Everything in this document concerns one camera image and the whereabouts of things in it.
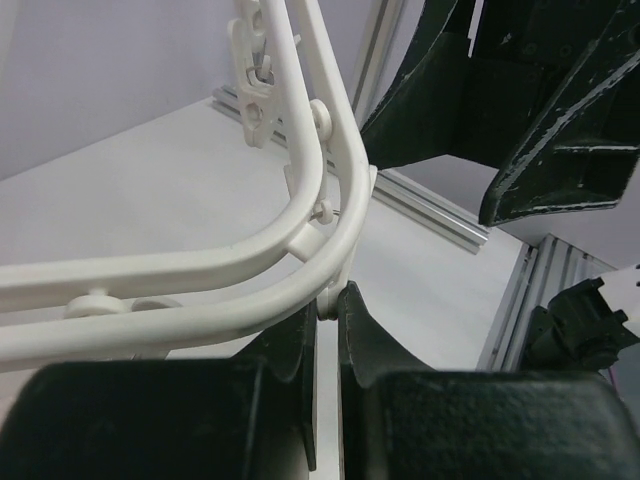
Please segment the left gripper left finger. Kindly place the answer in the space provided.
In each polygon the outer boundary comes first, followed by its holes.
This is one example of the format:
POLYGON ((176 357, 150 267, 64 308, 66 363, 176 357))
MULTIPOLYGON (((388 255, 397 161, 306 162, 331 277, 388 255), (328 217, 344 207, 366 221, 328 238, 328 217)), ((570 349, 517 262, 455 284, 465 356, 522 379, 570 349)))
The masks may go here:
POLYGON ((317 307, 220 359, 39 370, 1 430, 5 479, 305 479, 316 456, 317 307))

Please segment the white plastic clip hanger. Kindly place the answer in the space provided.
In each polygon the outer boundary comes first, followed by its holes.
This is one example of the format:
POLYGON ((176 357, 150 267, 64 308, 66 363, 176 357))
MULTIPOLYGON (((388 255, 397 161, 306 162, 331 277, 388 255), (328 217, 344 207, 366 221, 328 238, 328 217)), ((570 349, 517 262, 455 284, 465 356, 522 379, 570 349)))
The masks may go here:
POLYGON ((210 250, 1 270, 5 312, 62 307, 60 320, 5 326, 1 367, 215 344, 263 330, 316 300, 360 237, 376 170, 320 6, 241 1, 228 25, 246 143, 285 127, 289 202, 264 229, 210 250))

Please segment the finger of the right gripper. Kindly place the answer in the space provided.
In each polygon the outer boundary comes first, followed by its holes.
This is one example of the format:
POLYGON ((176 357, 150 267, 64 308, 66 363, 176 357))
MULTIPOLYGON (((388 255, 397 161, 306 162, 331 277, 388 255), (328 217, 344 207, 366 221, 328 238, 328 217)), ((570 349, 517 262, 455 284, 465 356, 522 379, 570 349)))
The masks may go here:
POLYGON ((500 167, 595 37, 592 1, 425 3, 391 87, 362 129, 380 169, 454 155, 500 167))
POLYGON ((516 143, 482 200, 495 226, 615 207, 639 161, 639 4, 605 1, 604 26, 516 143))

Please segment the white hanger clip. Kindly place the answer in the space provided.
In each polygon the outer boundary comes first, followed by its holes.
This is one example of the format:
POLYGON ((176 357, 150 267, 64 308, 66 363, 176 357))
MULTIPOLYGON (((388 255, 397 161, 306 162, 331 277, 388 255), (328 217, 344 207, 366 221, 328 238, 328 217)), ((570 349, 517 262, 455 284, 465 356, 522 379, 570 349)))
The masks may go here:
POLYGON ((341 268, 332 277, 331 282, 316 298, 319 318, 321 320, 336 320, 338 318, 338 297, 349 281, 355 254, 360 238, 357 238, 353 248, 344 259, 341 268))

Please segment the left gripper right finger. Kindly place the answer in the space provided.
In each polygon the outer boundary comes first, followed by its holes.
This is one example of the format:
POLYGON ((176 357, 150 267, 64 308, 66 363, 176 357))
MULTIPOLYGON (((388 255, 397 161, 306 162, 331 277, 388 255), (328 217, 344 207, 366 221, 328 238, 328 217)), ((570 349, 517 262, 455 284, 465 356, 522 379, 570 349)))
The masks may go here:
POLYGON ((438 371, 339 295, 345 479, 635 479, 639 437, 599 376, 438 371))

